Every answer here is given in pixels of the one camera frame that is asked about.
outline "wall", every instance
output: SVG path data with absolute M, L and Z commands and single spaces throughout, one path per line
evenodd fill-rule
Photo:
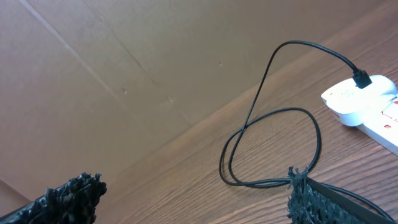
M 19 194 L 0 215 L 83 171 L 112 183 L 255 85 L 278 44 L 320 42 L 378 3 L 0 1 L 0 190 Z

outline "extension socket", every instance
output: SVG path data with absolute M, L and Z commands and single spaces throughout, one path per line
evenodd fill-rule
M 332 86 L 321 97 L 336 119 L 358 127 L 398 155 L 397 87 L 382 75 L 370 78 L 372 83 L 363 89 L 350 78 Z

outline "cable connector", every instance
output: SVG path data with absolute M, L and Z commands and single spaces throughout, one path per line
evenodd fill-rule
M 369 78 L 369 75 L 365 70 L 354 72 L 353 80 L 356 83 L 356 86 L 360 89 L 363 89 L 372 83 L 372 80 Z

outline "wooden table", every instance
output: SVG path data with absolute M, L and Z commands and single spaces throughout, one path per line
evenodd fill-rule
M 384 74 L 397 84 L 398 3 L 386 2 L 322 44 L 369 74 Z M 286 47 L 276 60 L 288 53 Z M 343 62 L 314 49 L 267 78 L 252 117 L 289 106 L 309 110 L 323 139 L 321 158 L 310 177 L 362 195 L 398 220 L 398 157 L 335 120 L 320 98 L 351 76 Z M 286 186 L 232 187 L 218 175 L 221 149 L 243 124 L 256 89 L 120 174 L 101 199 L 97 222 L 289 223 Z M 305 114 L 277 114 L 247 130 L 233 167 L 246 181 L 285 177 L 289 166 L 303 170 L 309 164 L 315 146 L 313 124 Z

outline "black cable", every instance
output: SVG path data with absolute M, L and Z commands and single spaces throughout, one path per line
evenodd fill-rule
M 243 181 L 239 180 L 234 175 L 234 173 L 232 171 L 233 157 L 234 157 L 236 148 L 237 148 L 237 146 L 238 146 L 238 144 L 239 144 L 239 142 L 240 142 L 245 130 L 248 127 L 250 127 L 251 125 L 253 125 L 254 123 L 256 123 L 256 122 L 258 122 L 258 121 L 260 121 L 260 120 L 262 120 L 262 119 L 264 119 L 264 118 L 266 118 L 266 117 L 268 117 L 270 115 L 276 114 L 276 113 L 280 113 L 280 112 L 284 112 L 284 111 L 301 111 L 301 112 L 304 112 L 305 114 L 307 114 L 311 118 L 311 120 L 312 120 L 312 122 L 314 124 L 314 127 L 315 127 L 315 132 L 317 134 L 317 148 L 315 150 L 315 155 L 314 155 L 310 165 L 308 166 L 308 172 L 311 172 L 311 170 L 313 170 L 313 168 L 315 168 L 315 166 L 316 166 L 316 164 L 317 164 L 317 162 L 319 160 L 319 157 L 320 157 L 320 154 L 321 154 L 321 147 L 322 147 L 322 139 L 321 139 L 320 128 L 319 128 L 319 125 L 318 125 L 317 121 L 315 120 L 315 118 L 307 110 L 305 110 L 303 108 L 283 108 L 283 109 L 275 110 L 275 111 L 272 111 L 270 113 L 264 114 L 264 115 L 262 115 L 262 116 L 260 116 L 260 117 L 258 117 L 256 119 L 252 120 L 251 122 L 249 122 L 250 115 L 251 115 L 251 113 L 253 111 L 254 105 L 256 104 L 257 98 L 258 98 L 258 96 L 260 94 L 260 91 L 261 91 L 261 88 L 262 88 L 262 86 L 264 84 L 264 80 L 266 79 L 266 76 L 268 74 L 269 67 L 270 67 L 270 65 L 272 63 L 272 60 L 274 59 L 275 54 L 278 52 L 278 50 L 280 48 L 282 48 L 283 46 L 288 45 L 288 44 L 301 44 L 301 45 L 307 45 L 307 46 L 315 47 L 316 49 L 322 50 L 322 51 L 324 51 L 326 53 L 329 53 L 329 54 L 339 58 L 340 60 L 344 61 L 344 63 L 346 63 L 353 70 L 354 74 L 360 72 L 360 70 L 350 60 L 348 60 L 346 57 L 344 57 L 341 54 L 339 54 L 337 52 L 334 52 L 334 51 L 332 51 L 332 50 L 330 50 L 330 49 L 328 49 L 326 47 L 323 47 L 321 45 L 314 44 L 314 43 L 307 42 L 307 41 L 301 41 L 301 40 L 291 40 L 291 41 L 284 42 L 283 44 L 279 45 L 278 48 L 276 48 L 274 50 L 274 53 L 272 54 L 271 58 L 269 59 L 269 62 L 268 62 L 267 68 L 266 68 L 266 72 L 264 73 L 264 76 L 263 76 L 263 78 L 262 78 L 262 80 L 260 82 L 260 86 L 259 86 L 259 88 L 257 90 L 256 96 L 254 97 L 253 103 L 252 103 L 252 105 L 250 107 L 249 113 L 248 113 L 248 115 L 246 117 L 246 120 L 245 120 L 242 128 L 240 130 L 236 131 L 235 133 L 233 133 L 229 137 L 229 139 L 225 143 L 224 148 L 223 148 L 223 150 L 221 152 L 218 172 L 220 173 L 221 179 L 226 184 L 229 184 L 229 185 L 232 185 L 232 186 L 246 186 L 246 187 L 261 188 L 262 189 L 262 188 L 278 187 L 278 186 L 282 186 L 282 185 L 286 185 L 286 184 L 290 183 L 290 179 L 288 179 L 288 178 L 265 179 L 265 180 L 243 182 Z M 228 144 L 232 140 L 232 138 L 234 138 L 237 134 L 239 134 L 239 135 L 238 135 L 238 138 L 237 138 L 237 140 L 235 142 L 235 145 L 232 148 L 231 155 L 229 156 L 229 161 L 228 161 L 229 173 L 230 173 L 231 177 L 236 182 L 230 182 L 230 181 L 226 180 L 224 175 L 223 175 L 223 163 L 224 163 L 224 157 L 225 157 L 225 153 L 226 153 Z M 347 190 L 344 190 L 344 189 L 341 189 L 341 188 L 338 188 L 338 187 L 334 187 L 332 185 L 328 185 L 328 184 L 323 184 L 323 185 L 327 186 L 328 188 L 330 188 L 332 190 L 335 190 L 337 192 L 343 193 L 345 195 L 349 195 L 350 197 L 353 197 L 355 199 L 360 200 L 361 202 L 365 203 L 366 205 L 368 205 L 369 207 L 371 207 L 372 209 L 377 211 L 377 213 L 379 213 L 381 216 L 383 216 L 383 217 L 385 217 L 385 218 L 387 218 L 389 220 L 394 221 L 384 210 L 382 210 L 380 207 L 378 207 L 374 203 L 370 202 L 366 198 L 363 198 L 363 197 L 361 197 L 359 195 L 356 195 L 356 194 L 354 194 L 354 193 L 352 193 L 350 191 L 347 191 Z

